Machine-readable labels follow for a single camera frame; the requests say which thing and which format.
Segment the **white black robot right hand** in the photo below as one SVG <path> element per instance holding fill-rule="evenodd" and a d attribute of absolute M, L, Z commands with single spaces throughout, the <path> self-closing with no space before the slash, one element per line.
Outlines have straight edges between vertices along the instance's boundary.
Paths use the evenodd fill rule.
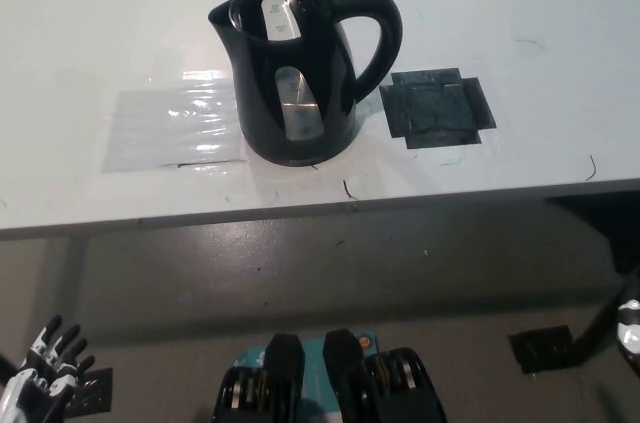
<path fill-rule="evenodd" d="M 628 300 L 617 310 L 617 341 L 631 360 L 639 360 L 639 301 Z"/>

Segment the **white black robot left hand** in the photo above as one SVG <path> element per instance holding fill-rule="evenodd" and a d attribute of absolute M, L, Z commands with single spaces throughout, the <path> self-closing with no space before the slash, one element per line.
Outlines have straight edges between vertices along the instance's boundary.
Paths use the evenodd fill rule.
<path fill-rule="evenodd" d="M 60 330 L 62 317 L 54 316 L 38 333 L 19 365 L 1 359 L 1 420 L 62 422 L 80 379 L 94 364 L 92 355 L 79 357 L 88 341 L 81 326 Z"/>

